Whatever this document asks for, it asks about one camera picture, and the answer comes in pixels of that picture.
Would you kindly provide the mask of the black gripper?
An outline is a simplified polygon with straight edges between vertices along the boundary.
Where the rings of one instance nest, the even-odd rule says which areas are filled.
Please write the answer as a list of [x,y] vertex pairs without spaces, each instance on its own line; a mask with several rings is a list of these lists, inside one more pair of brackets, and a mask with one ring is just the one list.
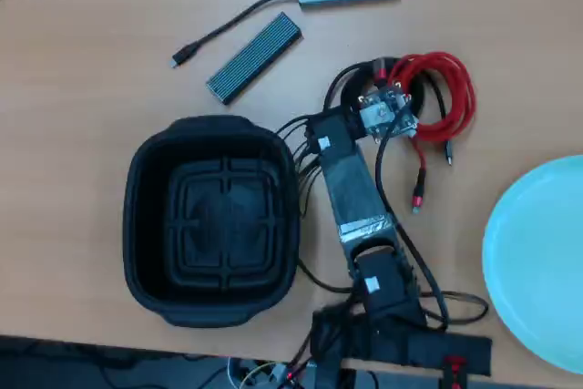
[[351,139],[356,141],[360,138],[365,138],[367,136],[367,132],[363,126],[359,109],[354,109],[349,104],[341,104],[341,109],[343,111],[344,122]]

